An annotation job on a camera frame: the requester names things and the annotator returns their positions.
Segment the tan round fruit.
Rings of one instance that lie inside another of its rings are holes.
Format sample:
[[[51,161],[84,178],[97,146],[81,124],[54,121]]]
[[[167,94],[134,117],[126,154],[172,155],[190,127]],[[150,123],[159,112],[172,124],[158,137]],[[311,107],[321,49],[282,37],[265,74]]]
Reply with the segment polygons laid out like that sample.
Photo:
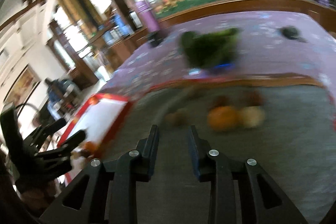
[[[178,109],[165,116],[165,122],[171,127],[182,127],[188,125],[189,118],[186,109]]]

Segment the orange fruit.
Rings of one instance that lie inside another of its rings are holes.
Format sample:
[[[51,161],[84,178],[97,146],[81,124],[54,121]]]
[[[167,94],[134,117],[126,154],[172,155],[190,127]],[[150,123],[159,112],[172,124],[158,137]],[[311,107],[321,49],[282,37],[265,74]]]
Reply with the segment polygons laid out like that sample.
[[[207,123],[217,132],[234,129],[239,124],[238,110],[233,106],[220,106],[209,111]]]

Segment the white foam-wrapped fruit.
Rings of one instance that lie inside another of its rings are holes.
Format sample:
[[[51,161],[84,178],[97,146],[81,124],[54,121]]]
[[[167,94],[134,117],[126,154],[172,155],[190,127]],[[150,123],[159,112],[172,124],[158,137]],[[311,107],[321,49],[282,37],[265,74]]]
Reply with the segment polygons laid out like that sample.
[[[238,111],[240,124],[245,128],[260,126],[265,120],[265,111],[260,106],[244,107]]]

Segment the white tray red rim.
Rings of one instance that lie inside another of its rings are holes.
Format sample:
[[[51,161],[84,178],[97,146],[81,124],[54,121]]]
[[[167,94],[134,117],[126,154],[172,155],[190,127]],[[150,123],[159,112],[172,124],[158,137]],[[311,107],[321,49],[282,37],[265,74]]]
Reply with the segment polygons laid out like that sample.
[[[64,175],[68,185],[91,159],[101,159],[116,139],[133,103],[127,97],[96,93],[91,96],[70,120],[58,142],[63,145],[79,130],[86,133],[86,138],[75,148],[71,160],[72,170]]]

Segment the seated person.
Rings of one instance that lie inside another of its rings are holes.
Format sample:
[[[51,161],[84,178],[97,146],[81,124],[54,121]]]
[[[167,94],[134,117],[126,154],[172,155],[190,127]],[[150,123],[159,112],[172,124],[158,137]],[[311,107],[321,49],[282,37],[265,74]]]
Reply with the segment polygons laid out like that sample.
[[[55,119],[73,114],[80,103],[80,89],[69,79],[45,79],[48,95],[48,110]]]

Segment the grey felt mat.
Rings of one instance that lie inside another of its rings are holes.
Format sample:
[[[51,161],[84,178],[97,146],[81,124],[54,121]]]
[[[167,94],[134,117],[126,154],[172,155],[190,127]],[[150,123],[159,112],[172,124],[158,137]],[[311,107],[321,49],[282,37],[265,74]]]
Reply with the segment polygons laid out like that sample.
[[[229,159],[255,159],[309,223],[319,223],[335,202],[335,107],[319,86],[258,87],[264,122],[215,132],[207,115],[219,97],[245,105],[247,86],[167,87],[137,97],[116,139],[104,154],[114,160],[159,127],[154,175],[137,187],[139,223],[206,223],[210,184],[198,182],[187,144],[189,127]],[[165,116],[186,109],[188,125],[171,127]]]

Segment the green leafy vegetable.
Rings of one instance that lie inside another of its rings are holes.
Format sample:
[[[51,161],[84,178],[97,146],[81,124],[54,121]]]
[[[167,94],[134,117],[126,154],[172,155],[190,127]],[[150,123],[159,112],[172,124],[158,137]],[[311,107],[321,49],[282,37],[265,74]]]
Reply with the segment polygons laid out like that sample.
[[[188,31],[181,34],[179,46],[189,66],[212,69],[230,64],[236,59],[239,35],[238,28],[206,34]]]

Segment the small black box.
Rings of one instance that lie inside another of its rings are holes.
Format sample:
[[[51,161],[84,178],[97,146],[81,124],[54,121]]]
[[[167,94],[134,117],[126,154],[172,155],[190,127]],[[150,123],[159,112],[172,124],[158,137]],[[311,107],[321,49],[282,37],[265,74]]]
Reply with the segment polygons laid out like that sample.
[[[146,38],[147,38],[147,43],[149,44],[149,46],[151,48],[156,48],[157,46],[161,44],[161,42],[163,42],[165,37],[160,31],[155,31],[155,32],[149,33],[146,36]]]

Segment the blue water jug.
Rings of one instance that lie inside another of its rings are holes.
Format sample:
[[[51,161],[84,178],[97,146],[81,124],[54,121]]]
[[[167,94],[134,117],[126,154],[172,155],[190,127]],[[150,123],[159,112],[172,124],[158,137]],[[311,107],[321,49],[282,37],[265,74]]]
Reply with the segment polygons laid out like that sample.
[[[114,14],[113,19],[123,36],[131,35],[131,29],[123,22],[121,16],[118,13]]]

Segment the purple floral tablecloth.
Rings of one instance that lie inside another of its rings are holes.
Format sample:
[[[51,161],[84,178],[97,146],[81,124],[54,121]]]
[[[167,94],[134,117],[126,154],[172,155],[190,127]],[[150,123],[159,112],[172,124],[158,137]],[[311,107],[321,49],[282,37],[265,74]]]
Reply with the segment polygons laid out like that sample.
[[[282,36],[294,26],[305,43]],[[179,48],[186,31],[210,33],[239,28],[238,57],[220,70],[222,77],[297,73],[323,83],[335,94],[335,38],[310,16],[283,11],[252,11],[208,16],[177,24],[156,48],[143,44],[121,65],[102,91],[136,98],[151,87],[178,79],[199,79],[209,73],[187,64]]]

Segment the purple thermos bottle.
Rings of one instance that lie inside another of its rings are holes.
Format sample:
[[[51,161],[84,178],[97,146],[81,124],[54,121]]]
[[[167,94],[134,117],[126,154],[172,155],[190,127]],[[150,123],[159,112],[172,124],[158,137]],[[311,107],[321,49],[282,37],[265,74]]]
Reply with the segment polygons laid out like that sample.
[[[160,30],[159,22],[157,21],[155,14],[153,13],[151,5],[145,0],[137,1],[135,5],[148,31],[158,32]]]

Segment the small black device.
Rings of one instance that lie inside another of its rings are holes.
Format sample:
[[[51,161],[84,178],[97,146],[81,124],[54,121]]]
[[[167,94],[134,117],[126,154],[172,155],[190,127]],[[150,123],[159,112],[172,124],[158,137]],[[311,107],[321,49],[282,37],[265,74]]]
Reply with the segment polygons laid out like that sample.
[[[301,36],[301,32],[294,26],[282,27],[280,28],[280,33],[289,40],[297,40],[302,43],[306,42],[306,40]]]

